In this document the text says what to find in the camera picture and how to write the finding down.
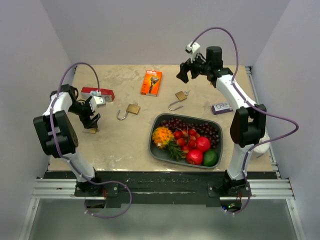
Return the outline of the small brass padlock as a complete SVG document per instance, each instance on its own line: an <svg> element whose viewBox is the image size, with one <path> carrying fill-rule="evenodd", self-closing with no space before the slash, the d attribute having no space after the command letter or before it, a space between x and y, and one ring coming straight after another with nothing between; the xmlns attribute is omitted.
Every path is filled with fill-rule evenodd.
<svg viewBox="0 0 320 240"><path fill-rule="evenodd" d="M84 129L83 133L86 134L96 134L99 131L98 128L88 128L88 129Z"/></svg>

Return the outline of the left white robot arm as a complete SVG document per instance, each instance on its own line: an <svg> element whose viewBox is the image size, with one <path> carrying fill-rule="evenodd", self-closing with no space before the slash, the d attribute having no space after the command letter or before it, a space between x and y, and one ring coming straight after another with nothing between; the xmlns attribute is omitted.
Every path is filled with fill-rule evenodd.
<svg viewBox="0 0 320 240"><path fill-rule="evenodd" d="M60 91L50 94L48 109L33 119L40 145L44 153L63 160L76 176L76 189L82 193L99 196L104 190L97 171L81 155L79 140L68 113L79 117L86 130L97 130L101 115L95 114L96 99L78 100L78 89L64 84Z"/></svg>

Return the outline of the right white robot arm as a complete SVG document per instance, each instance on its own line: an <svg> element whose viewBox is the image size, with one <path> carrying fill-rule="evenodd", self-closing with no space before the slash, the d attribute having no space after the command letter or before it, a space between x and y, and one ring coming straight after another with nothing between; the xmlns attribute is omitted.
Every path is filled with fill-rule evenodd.
<svg viewBox="0 0 320 240"><path fill-rule="evenodd" d="M247 187L247 169L253 149L265 136L266 107L256 104L240 88L235 80L235 73L224 67L222 48L209 46L206 57L202 58L201 47L198 43L190 43L185 48L190 59L180 64L177 78L184 83L189 81L188 73L195 79L199 75L207 80L226 98L234 112L230 127L230 136L234 148L230 164L225 171L221 190L230 197L235 196L241 189Z"/></svg>

